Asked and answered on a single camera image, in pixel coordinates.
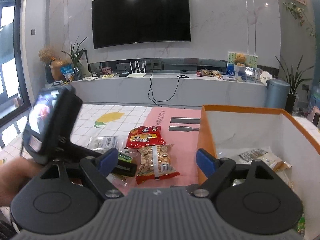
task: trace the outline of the pink table mat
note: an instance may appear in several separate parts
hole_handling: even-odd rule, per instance
[[[169,154],[172,160],[172,166],[180,175],[171,179],[149,179],[140,185],[137,185],[135,179],[132,179],[129,186],[125,188],[117,186],[119,190],[127,194],[132,187],[170,187],[171,185],[186,186],[198,183],[196,146],[199,132],[169,131],[169,126],[178,125],[199,128],[199,124],[171,124],[170,121],[172,117],[200,118],[200,116],[201,110],[153,107],[143,125],[161,125],[162,138],[167,144],[173,144]]]

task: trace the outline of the black tv screen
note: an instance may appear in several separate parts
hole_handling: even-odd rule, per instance
[[[151,41],[190,41],[189,0],[92,1],[94,48]]]

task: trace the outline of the electrical outlet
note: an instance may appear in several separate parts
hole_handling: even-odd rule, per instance
[[[308,91],[309,90],[309,85],[306,85],[306,84],[302,84],[302,90],[305,90],[305,91]]]

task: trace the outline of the black vase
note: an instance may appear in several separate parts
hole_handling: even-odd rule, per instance
[[[287,97],[287,103],[285,104],[285,108],[284,108],[289,114],[292,114],[295,101],[296,101],[296,96],[289,94]]]
[[[52,77],[50,65],[51,65],[51,63],[48,63],[45,65],[45,77],[47,79],[48,84],[51,84],[54,82],[54,78]]]

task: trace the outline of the blue gripper pad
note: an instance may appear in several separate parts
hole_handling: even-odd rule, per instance
[[[196,153],[196,163],[208,178],[219,168],[219,160],[210,155],[206,150],[199,149]]]
[[[96,158],[96,167],[105,177],[117,166],[118,163],[118,150],[111,148],[100,157]]]

